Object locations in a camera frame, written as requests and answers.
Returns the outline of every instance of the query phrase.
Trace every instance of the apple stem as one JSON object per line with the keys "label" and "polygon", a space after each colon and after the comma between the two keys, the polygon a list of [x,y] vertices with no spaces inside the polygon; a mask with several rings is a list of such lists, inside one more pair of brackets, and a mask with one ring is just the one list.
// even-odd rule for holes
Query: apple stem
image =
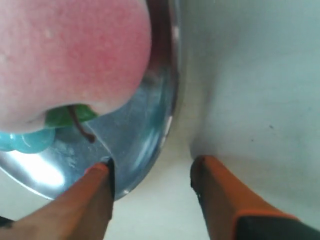
{"label": "apple stem", "polygon": [[70,117],[72,118],[72,121],[74,122],[75,127],[78,129],[81,135],[88,140],[89,143],[93,144],[96,141],[96,136],[85,131],[84,127],[80,124],[78,120],[75,107],[67,106],[67,109],[69,111]]}

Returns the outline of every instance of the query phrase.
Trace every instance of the white surface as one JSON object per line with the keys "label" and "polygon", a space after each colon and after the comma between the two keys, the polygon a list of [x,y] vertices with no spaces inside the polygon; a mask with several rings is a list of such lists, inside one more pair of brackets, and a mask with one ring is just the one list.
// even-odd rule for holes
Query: white surface
{"label": "white surface", "polygon": [[[179,125],[107,239],[208,240],[189,153],[219,157],[266,200],[320,229],[320,1],[188,1]],[[0,173],[0,215],[46,203]]]}

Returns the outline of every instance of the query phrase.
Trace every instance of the pink apple skin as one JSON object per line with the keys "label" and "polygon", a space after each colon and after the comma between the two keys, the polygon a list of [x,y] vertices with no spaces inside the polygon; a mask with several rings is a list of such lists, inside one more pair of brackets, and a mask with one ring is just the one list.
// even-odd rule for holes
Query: pink apple skin
{"label": "pink apple skin", "polygon": [[0,131],[44,127],[46,111],[125,104],[148,65],[144,0],[0,0]]}

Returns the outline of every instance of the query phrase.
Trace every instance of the green leaf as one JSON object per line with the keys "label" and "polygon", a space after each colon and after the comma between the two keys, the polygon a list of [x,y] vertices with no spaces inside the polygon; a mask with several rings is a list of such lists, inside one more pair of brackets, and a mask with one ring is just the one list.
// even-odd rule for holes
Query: green leaf
{"label": "green leaf", "polygon": [[[80,123],[89,121],[98,117],[90,107],[83,104],[74,105],[76,116]],[[47,112],[45,118],[45,126],[47,128],[62,128],[72,126],[74,124],[66,106],[57,107]]]}

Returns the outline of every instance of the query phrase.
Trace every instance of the apple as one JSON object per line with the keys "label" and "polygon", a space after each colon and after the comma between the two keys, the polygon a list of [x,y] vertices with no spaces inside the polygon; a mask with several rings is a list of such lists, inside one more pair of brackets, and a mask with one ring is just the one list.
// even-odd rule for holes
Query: apple
{"label": "apple", "polygon": [[120,108],[151,51],[144,0],[0,0],[0,33],[0,131],[10,134]]}

